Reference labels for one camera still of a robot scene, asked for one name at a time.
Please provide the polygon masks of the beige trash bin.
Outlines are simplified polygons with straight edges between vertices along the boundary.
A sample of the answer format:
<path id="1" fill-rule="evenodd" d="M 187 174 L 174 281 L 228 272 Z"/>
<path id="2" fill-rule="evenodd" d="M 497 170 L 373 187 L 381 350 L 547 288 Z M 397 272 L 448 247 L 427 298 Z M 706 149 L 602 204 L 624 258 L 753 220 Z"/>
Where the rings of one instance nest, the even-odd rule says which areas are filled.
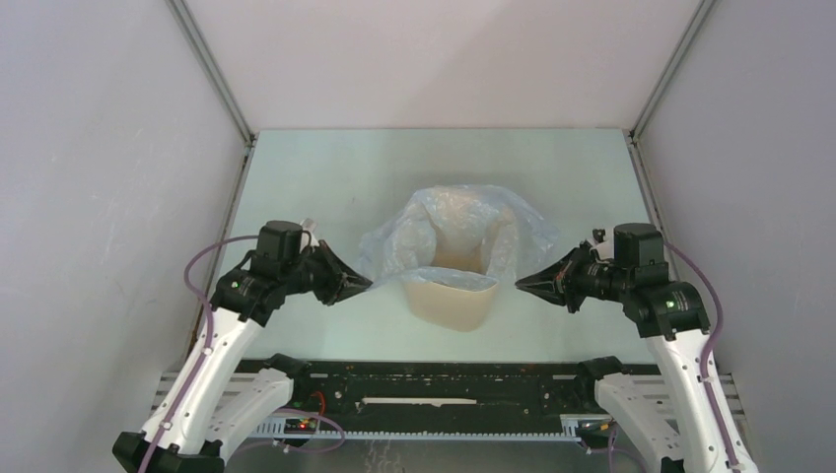
<path id="1" fill-rule="evenodd" d="M 391 241 L 412 313 L 449 330 L 480 327 L 500 283 L 517 273 L 520 222 L 513 196 L 501 187 L 416 192 Z"/>

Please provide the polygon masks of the blue plastic trash bag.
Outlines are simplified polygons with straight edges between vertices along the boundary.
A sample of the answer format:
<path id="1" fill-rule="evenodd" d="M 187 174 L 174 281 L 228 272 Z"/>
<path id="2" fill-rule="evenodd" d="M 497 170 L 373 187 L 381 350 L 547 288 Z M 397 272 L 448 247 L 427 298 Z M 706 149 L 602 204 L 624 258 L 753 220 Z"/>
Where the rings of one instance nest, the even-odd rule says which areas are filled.
<path id="1" fill-rule="evenodd" d="M 544 268 L 559 239 L 558 229 L 510 189 L 434 186 L 415 191 L 362 236 L 357 267 L 378 285 L 436 283 L 478 292 Z"/>

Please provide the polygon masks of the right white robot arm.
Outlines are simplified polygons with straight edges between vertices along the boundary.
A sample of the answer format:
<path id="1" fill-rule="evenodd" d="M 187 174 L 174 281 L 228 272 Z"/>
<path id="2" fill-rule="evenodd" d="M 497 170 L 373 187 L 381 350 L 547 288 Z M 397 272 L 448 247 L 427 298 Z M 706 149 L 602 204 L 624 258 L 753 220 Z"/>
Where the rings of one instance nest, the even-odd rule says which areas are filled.
<path id="1" fill-rule="evenodd" d="M 648 472 L 755 472 L 714 358 L 721 331 L 699 291 L 669 275 L 662 233 L 647 223 L 597 229 L 559 261 L 516 282 L 576 313 L 587 299 L 615 302 L 634 323 L 667 389 L 674 421 L 642 398 L 615 357 L 580 364 L 577 405 L 603 410 L 633 442 Z"/>

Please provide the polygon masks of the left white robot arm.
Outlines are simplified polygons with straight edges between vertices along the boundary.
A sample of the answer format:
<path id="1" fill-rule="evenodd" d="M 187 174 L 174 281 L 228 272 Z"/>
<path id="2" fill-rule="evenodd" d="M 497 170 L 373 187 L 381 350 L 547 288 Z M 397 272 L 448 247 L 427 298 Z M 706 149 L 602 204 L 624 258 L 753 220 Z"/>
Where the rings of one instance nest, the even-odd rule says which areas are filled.
<path id="1" fill-rule="evenodd" d="M 228 382 L 270 317 L 291 296 L 311 294 L 332 306 L 368 291 L 373 283 L 342 261 L 304 226 L 269 221 L 254 247 L 199 299 L 197 340 L 166 397 L 137 433 L 123 432 L 112 453 L 127 472 L 222 472 L 248 435 L 285 407 L 300 410 L 312 385 L 300 376 L 308 363 L 282 354 L 268 359 L 233 400 L 222 403 Z"/>

